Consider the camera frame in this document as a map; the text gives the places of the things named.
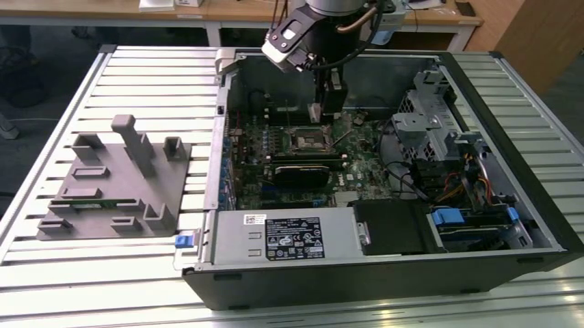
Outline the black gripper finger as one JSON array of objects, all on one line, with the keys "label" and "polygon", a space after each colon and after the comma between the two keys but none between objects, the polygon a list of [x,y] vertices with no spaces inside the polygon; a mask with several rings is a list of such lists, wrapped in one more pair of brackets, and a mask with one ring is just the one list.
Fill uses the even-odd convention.
[{"label": "black gripper finger", "polygon": [[323,100],[322,100],[322,110],[323,115],[332,115],[340,112],[347,95],[347,86],[342,77],[342,69],[332,68],[327,72],[324,89],[323,89]]},{"label": "black gripper finger", "polygon": [[326,89],[326,70],[314,70],[315,96],[314,103],[322,103],[323,90]]}]

